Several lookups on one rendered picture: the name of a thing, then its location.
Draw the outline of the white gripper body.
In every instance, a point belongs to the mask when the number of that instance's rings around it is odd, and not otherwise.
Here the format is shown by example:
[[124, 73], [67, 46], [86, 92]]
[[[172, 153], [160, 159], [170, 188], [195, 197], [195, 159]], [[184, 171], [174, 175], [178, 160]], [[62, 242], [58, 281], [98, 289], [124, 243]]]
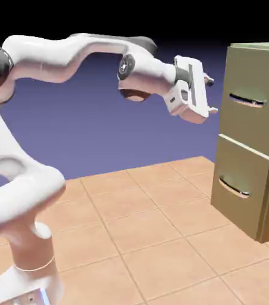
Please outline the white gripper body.
[[202, 124], [209, 116], [202, 63], [194, 58], [175, 56], [176, 83], [173, 114], [191, 123]]

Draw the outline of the olive green cabinet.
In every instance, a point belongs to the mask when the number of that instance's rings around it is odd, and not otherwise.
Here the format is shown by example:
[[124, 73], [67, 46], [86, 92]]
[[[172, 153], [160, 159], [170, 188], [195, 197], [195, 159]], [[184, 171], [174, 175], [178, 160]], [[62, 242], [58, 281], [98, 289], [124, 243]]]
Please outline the olive green cabinet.
[[211, 204], [269, 242], [269, 42], [227, 50]]

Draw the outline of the olive green drawer front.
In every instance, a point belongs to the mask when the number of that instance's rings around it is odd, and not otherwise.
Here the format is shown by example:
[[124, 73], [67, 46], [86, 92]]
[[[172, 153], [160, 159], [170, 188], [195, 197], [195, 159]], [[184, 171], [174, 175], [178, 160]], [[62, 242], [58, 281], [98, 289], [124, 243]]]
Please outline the olive green drawer front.
[[[232, 101], [230, 93], [267, 104], [248, 107]], [[219, 131], [269, 156], [269, 49], [228, 48]]]
[[[218, 181], [250, 193], [240, 198]], [[252, 239], [261, 242], [269, 193], [269, 156], [226, 135], [219, 134], [212, 183], [211, 205]]]

